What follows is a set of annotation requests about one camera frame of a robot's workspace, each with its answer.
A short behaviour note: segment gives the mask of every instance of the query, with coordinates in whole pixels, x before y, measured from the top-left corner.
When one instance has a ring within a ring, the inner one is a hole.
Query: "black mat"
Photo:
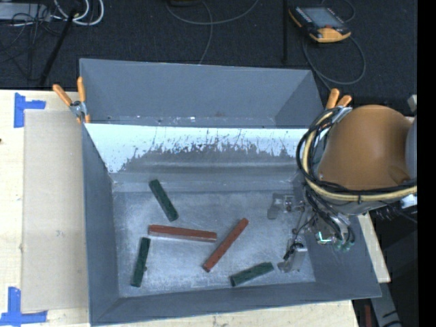
[[[40,1],[53,7],[52,0]],[[288,0],[317,5],[323,0]],[[334,84],[354,96],[354,105],[385,104],[410,114],[407,99],[417,91],[417,0],[348,0],[355,16],[348,22],[352,37],[362,49],[365,73],[355,84]],[[73,0],[58,0],[68,11]],[[168,7],[166,0],[104,0],[104,18],[94,27],[73,25],[53,64],[44,86],[59,83],[76,88],[81,57],[125,61],[199,63],[210,37],[211,27],[183,22],[214,22],[244,14],[256,0],[206,0],[189,7]],[[327,0],[343,19],[352,15],[344,0]],[[38,78],[47,63],[64,22],[53,20],[50,32],[42,25],[11,27],[0,24],[0,88],[39,87]],[[258,0],[242,18],[213,25],[213,33],[202,63],[249,67],[292,67],[309,69],[302,50],[306,37],[288,18],[289,47],[283,64],[283,0]],[[340,44],[309,44],[311,61],[328,78],[351,82],[362,73],[358,47],[350,40]],[[323,101],[328,89],[316,77]]]

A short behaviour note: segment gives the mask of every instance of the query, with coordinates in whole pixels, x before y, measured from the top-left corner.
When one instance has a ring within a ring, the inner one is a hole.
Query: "tan robot casing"
[[[405,144],[411,122],[385,106],[353,109],[328,134],[318,178],[351,190],[394,187],[409,180]]]

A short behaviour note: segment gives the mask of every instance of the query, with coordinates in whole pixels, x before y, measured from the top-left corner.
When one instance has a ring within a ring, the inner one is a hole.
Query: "silver metal bracket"
[[[300,271],[302,263],[304,262],[307,254],[307,247],[301,242],[295,242],[290,248],[290,255],[287,260],[277,264],[279,270],[283,273],[291,271]]]

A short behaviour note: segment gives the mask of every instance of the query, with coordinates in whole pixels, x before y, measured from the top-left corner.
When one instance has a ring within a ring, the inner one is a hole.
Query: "wire bundle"
[[[418,192],[416,178],[396,187],[370,190],[351,190],[342,185],[320,181],[313,171],[313,152],[316,142],[325,129],[330,129],[333,118],[342,107],[329,109],[321,113],[304,134],[296,149],[298,168],[304,174],[306,182],[321,197],[344,202],[392,201]]]

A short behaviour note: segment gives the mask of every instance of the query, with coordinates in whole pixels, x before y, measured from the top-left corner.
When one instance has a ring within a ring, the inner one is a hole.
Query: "clamp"
[[[351,101],[351,95],[344,95],[341,99],[339,99],[340,92],[338,89],[331,89],[330,95],[328,96],[326,109],[331,109],[336,106],[346,107]]]
[[[87,97],[84,91],[82,76],[79,76],[77,79],[77,89],[79,93],[78,101],[73,102],[72,99],[69,97],[69,95],[58,84],[54,84],[52,88],[53,91],[57,93],[59,98],[62,99],[62,102],[67,104],[67,106],[73,112],[73,114],[76,115],[76,119],[78,123],[81,123],[82,119],[84,119],[85,123],[91,122],[91,116],[88,114],[87,105],[85,103]]]

